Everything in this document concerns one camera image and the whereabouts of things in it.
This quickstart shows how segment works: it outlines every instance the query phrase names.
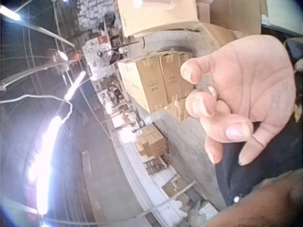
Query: warehouse floor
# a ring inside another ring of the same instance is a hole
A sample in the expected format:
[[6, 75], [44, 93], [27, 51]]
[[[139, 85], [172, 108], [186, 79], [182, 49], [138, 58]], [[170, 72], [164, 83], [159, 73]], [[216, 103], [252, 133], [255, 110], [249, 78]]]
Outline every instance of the warehouse floor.
[[[146, 35], [140, 42], [129, 47], [129, 57], [140, 56], [145, 52], [167, 49], [170, 47], [186, 48], [194, 56], [203, 56], [212, 52], [211, 42], [202, 33], [191, 31], [161, 31]], [[182, 176], [197, 181], [196, 189], [213, 205], [222, 210], [226, 207], [216, 180], [215, 167], [205, 152], [205, 131], [198, 119], [187, 118], [178, 122], [164, 109], [149, 114], [134, 100], [140, 117], [146, 124], [154, 122], [158, 129], [169, 141], [169, 155], [172, 166]]]

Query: hand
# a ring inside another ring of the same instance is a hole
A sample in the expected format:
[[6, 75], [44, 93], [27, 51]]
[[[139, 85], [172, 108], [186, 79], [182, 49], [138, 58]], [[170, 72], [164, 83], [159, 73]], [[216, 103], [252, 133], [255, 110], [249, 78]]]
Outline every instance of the hand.
[[[213, 84], [188, 96], [186, 108], [200, 118], [207, 133], [205, 149], [214, 164], [223, 157], [222, 143], [243, 141], [247, 142], [239, 164], [250, 163], [291, 116], [293, 67], [274, 37], [252, 35], [233, 41], [210, 55], [188, 60], [181, 74], [193, 84], [205, 74], [213, 76]], [[252, 122], [261, 122], [255, 133]]]

